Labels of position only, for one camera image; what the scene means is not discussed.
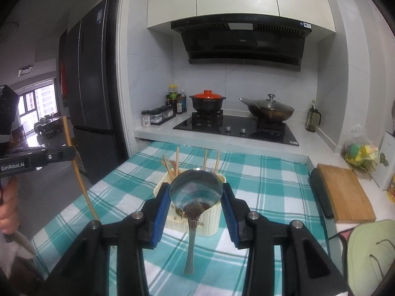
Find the black glass cooktop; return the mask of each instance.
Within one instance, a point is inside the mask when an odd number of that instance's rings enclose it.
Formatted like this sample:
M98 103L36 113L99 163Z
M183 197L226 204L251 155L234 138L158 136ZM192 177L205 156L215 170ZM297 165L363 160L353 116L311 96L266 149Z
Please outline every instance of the black glass cooktop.
M201 116L192 113L192 117L184 120L173 129L221 134L224 136L258 139L299 146L291 130L285 123L266 124L257 119L223 115Z

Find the window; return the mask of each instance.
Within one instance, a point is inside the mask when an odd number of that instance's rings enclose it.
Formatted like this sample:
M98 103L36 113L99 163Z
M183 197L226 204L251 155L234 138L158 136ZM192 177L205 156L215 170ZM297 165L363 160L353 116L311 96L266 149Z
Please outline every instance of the window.
M25 133L33 132L35 123L45 115L58 111L54 84L21 95L18 109Z

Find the black range hood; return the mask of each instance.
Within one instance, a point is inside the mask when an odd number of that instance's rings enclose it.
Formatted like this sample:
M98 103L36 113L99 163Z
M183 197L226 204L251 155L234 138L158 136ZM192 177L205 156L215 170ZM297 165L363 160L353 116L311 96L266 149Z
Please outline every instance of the black range hood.
M311 25L262 14L213 14L171 22L189 63L239 63L300 71Z

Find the hand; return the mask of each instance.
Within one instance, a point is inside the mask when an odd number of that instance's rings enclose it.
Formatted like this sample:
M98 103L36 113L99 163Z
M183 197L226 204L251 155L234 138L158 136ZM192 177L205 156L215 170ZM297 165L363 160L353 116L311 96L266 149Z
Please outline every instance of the hand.
M18 178L12 176L1 194L3 205L0 206L0 230L4 234L13 234L19 227L17 189Z

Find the tablecloth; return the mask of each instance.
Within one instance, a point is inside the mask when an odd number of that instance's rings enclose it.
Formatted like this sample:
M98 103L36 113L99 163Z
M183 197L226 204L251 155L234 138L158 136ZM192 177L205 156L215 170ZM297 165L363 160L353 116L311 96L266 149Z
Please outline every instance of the tablecloth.
M153 142L89 190L89 197L103 224L117 222L141 209L166 169L162 156L175 160L175 144ZM180 167L203 164L204 149L180 147ZM214 168L217 153L209 151L207 167ZM222 152L219 173L226 176L235 196L251 210L271 221L301 220L327 251L325 223L320 217L306 165L277 158ZM53 269L92 214L81 195L37 235L32 244L35 263L44 277ZM185 275L188 234L165 229L155 250L144 250L151 295L241 295L248 250L237 250L230 241L224 215L211 237L196 237L195 274ZM281 295L281 254L275 248L275 295ZM111 250L110 295L116 295L116 249Z

